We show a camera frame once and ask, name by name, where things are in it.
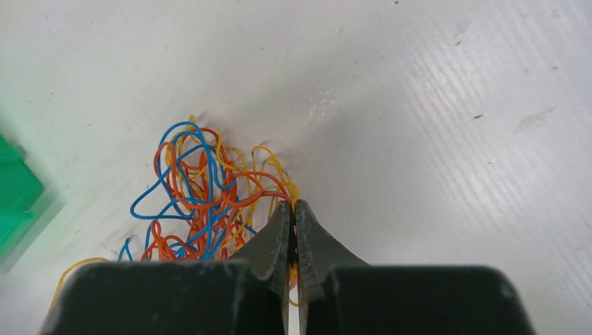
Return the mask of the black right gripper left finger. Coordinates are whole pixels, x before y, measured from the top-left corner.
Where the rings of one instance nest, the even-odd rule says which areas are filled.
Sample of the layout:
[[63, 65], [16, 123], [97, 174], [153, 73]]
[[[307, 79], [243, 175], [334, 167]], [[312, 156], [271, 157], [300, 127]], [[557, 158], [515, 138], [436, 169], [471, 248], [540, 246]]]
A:
[[291, 207], [226, 260], [92, 262], [77, 269], [42, 334], [286, 334]]

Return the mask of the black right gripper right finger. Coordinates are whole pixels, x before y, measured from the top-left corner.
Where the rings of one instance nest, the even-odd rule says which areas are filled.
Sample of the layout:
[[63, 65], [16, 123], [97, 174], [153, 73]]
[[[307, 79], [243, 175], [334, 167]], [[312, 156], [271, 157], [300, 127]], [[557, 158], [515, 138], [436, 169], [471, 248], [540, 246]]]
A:
[[370, 265], [295, 205], [302, 334], [533, 334], [499, 270], [475, 265]]

